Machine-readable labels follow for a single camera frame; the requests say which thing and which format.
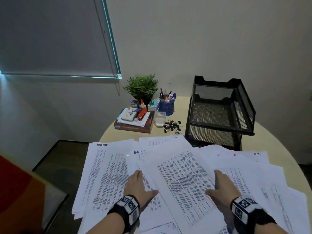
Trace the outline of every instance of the floor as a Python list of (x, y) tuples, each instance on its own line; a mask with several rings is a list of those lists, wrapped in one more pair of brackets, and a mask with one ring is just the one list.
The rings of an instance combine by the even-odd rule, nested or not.
[[(48, 229), (48, 234), (76, 234), (81, 219), (74, 220), (71, 209), (78, 190), (88, 143), (59, 141), (49, 152), (35, 173), (69, 194)], [(312, 187), (312, 165), (300, 165)]]

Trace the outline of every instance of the tabletop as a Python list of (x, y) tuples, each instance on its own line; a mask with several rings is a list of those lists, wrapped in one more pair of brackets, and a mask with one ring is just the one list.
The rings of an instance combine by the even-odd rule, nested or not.
[[(166, 117), (166, 120), (182, 122), (182, 134), (185, 132), (189, 102), (190, 97), (177, 97), (174, 102), (174, 113), (171, 116)], [(246, 151), (266, 151), (271, 164), (283, 167), (288, 186), (305, 193), (307, 196), (310, 223), (312, 224), (312, 191), (301, 168), (282, 143), (257, 122), (255, 122), (254, 133), (254, 136), (243, 135), (242, 149)], [(101, 137), (100, 142), (108, 143), (126, 139), (139, 141), (140, 137), (168, 135), (174, 135), (174, 131), (164, 133), (163, 128), (157, 128), (155, 125), (150, 134), (115, 130), (114, 122), (112, 122)]]

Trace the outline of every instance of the person's left hand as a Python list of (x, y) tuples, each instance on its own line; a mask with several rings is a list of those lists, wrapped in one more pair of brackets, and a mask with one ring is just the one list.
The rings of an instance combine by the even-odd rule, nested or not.
[(133, 195), (136, 197), (141, 208), (157, 194), (158, 190), (152, 190), (150, 192), (144, 190), (143, 173), (140, 170), (136, 170), (124, 185), (124, 196)]

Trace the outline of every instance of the potted plant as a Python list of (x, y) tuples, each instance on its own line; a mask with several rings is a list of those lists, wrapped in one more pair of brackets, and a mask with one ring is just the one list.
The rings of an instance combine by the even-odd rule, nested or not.
[(158, 90), (158, 80), (155, 80), (154, 78), (155, 74), (136, 75), (135, 77), (130, 77), (130, 79), (127, 80), (128, 85), (123, 88), (139, 102), (142, 99), (147, 106), (151, 102), (154, 93)]

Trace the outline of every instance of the roller blind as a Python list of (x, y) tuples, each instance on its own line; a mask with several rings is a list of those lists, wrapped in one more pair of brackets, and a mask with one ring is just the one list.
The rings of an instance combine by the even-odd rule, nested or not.
[(0, 0), (2, 74), (120, 77), (105, 0)]

